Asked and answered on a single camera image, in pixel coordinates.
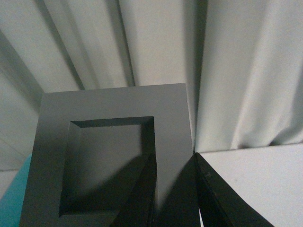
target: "black object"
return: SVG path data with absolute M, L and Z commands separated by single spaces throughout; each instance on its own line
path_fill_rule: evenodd
M 151 154 L 126 204 L 111 227 L 152 227 L 157 181 L 156 155 Z
M 185 84 L 44 94 L 19 226 L 199 227 L 192 155 Z
M 198 153 L 194 154 L 204 227 L 273 227 L 248 205 Z

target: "square cutout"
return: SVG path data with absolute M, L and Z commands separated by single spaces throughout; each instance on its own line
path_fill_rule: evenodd
M 150 127 L 147 122 L 152 117 L 147 116 L 155 118 Z M 114 203 L 110 203 L 111 201 L 108 204 L 105 203 L 106 200 L 100 196 L 106 191 L 100 190 L 100 193 L 93 193 L 95 189 L 106 186 L 106 182 L 111 182 L 110 179 L 115 179 L 116 174 L 124 167 L 122 164 L 117 168 L 117 172 L 113 170 L 113 175 L 102 179 L 104 171 L 98 160 L 103 160 L 100 154 L 106 155 L 106 152 L 101 152 L 101 150 L 102 144 L 108 141 L 99 142 L 100 138 L 105 137 L 105 134 L 100 132 L 102 131 L 100 128 L 111 127 L 112 130 L 106 130 L 105 133 L 108 138 L 112 138 L 110 135 L 121 131 L 125 133 L 123 137 L 118 137 L 121 139 L 120 142 L 114 143 L 115 145 L 124 144 L 123 149 L 108 146 L 116 151 L 111 152 L 113 155 L 117 153 L 117 156 L 112 157 L 114 161 L 109 163 L 113 165 L 118 163 L 116 158 L 119 158 L 119 151 L 121 153 L 123 150 L 122 156 L 126 153 L 129 154 L 127 156 L 129 160 L 143 160 L 139 162 L 143 165 L 145 153 L 157 150 L 154 153 L 157 162 L 157 191 L 154 198 L 157 223 L 161 223 L 162 226 L 171 226 L 170 217 L 174 216 L 173 222 L 177 223 L 177 226 L 184 226 L 184 223 L 200 226 L 194 176 L 186 174 L 183 179 L 185 181 L 176 181 L 193 152 L 185 84 L 44 94 L 20 226 L 99 227 L 111 225 L 112 220 L 115 219 L 114 212 L 119 211 L 119 207 L 128 195 L 124 195 L 124 199 L 120 200 L 121 203 L 116 203 L 118 206 L 114 206 Z M 142 127 L 154 127 L 154 131 L 144 130 Z M 128 136 L 127 131 L 132 131 L 135 135 L 136 139 L 132 142 L 124 139 Z M 92 145 L 91 140 L 96 142 L 95 146 Z M 138 149 L 130 149 L 131 144 L 135 144 Z M 81 150 L 86 147 L 85 145 L 88 145 L 89 155 L 84 155 L 85 152 Z M 82 156 L 73 160 L 76 154 Z M 97 156 L 96 160 L 92 158 L 94 154 Z M 77 170 L 77 165 L 90 166 L 90 161 L 94 161 L 98 171 L 92 169 L 88 171 L 86 168 Z M 100 181 L 93 180 L 94 178 L 87 176 L 82 170 L 96 176 L 102 173 Z M 83 182 L 91 183 L 91 185 L 79 183 L 81 181 L 79 176 L 86 176 Z M 123 184 L 118 180 L 112 188 L 118 188 L 117 185 Z M 82 201 L 85 206 L 77 207 L 78 201 Z M 111 204 L 113 205 L 111 210 L 107 210 L 108 212 L 103 210 Z
M 70 122 L 59 216 L 103 213 L 114 220 L 151 153 L 154 117 Z

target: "curtain fold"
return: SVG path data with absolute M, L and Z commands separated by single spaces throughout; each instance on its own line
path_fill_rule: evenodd
M 0 170 L 43 93 L 186 83 L 196 152 L 303 139 L 303 3 L 11 0 L 0 7 Z

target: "white surface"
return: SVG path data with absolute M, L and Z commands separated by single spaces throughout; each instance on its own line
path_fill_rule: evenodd
M 196 152 L 303 139 L 303 1 L 210 0 Z
M 196 0 L 1 0 L 0 169 L 31 152 L 44 92 L 83 87 L 185 82 L 196 152 L 302 141 L 303 1 L 209 0 L 205 15 Z
M 0 199 L 17 174 L 17 170 L 0 172 Z
M 303 223 L 303 144 L 204 153 L 217 173 L 275 227 Z

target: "recessed square opening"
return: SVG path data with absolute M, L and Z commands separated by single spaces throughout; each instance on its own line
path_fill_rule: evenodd
M 154 152 L 154 117 L 70 122 L 59 216 L 114 220 Z

